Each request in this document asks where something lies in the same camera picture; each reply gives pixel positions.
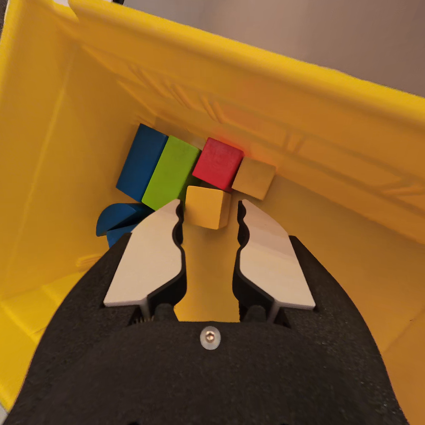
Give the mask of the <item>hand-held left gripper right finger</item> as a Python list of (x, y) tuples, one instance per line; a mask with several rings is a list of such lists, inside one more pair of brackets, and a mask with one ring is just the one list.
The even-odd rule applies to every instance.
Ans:
[(312, 311), (316, 303), (287, 231), (247, 199), (238, 202), (237, 222), (232, 292), (239, 306), (261, 306), (267, 321), (284, 308)]

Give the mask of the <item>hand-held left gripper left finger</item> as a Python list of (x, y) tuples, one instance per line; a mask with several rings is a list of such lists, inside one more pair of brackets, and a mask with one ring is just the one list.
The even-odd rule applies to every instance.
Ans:
[(132, 230), (104, 307), (137, 306), (145, 321), (177, 320), (174, 308), (187, 291), (183, 221), (182, 201), (174, 199)]

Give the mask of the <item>blue rectangular wooden block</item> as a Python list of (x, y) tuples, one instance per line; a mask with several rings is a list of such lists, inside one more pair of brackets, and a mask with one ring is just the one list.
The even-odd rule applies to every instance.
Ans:
[(108, 247), (111, 248), (119, 239), (126, 233), (131, 233), (138, 224), (132, 224), (129, 226), (119, 227), (113, 230), (109, 230), (106, 233)]
[(141, 202), (167, 140), (167, 135), (140, 124), (116, 188), (136, 202)]

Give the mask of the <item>blue half-round wooden block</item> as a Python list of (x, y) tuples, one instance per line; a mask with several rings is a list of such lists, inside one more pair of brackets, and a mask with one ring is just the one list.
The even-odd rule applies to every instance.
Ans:
[(115, 203), (106, 207), (99, 215), (96, 236), (105, 236), (108, 231), (137, 225), (155, 212), (143, 203)]

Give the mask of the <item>yellow plastic bin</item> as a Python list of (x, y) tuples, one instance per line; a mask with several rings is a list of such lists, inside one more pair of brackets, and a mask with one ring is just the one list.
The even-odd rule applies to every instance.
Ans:
[(424, 424), (424, 98), (107, 1), (9, 1), (1, 35), (1, 404), (66, 289), (140, 123), (276, 167), (263, 201), (364, 317)]

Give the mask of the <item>orange wooden cube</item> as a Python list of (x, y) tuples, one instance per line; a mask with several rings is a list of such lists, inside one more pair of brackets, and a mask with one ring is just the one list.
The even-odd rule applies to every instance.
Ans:
[(275, 174), (275, 166), (245, 156), (231, 188), (262, 201), (266, 197)]
[(231, 194), (220, 189), (189, 185), (185, 198), (184, 221), (218, 230), (228, 224)]

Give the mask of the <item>green wooden block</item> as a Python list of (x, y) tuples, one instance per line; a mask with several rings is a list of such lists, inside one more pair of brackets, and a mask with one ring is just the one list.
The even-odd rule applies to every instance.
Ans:
[(153, 210), (175, 199), (185, 202), (187, 187), (196, 185), (192, 172), (200, 154), (196, 146), (169, 136), (141, 202)]

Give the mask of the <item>red wooden cube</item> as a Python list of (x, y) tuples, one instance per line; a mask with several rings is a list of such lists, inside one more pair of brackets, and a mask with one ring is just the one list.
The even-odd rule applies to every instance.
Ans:
[(210, 137), (206, 140), (192, 175), (230, 193), (243, 158), (242, 150)]

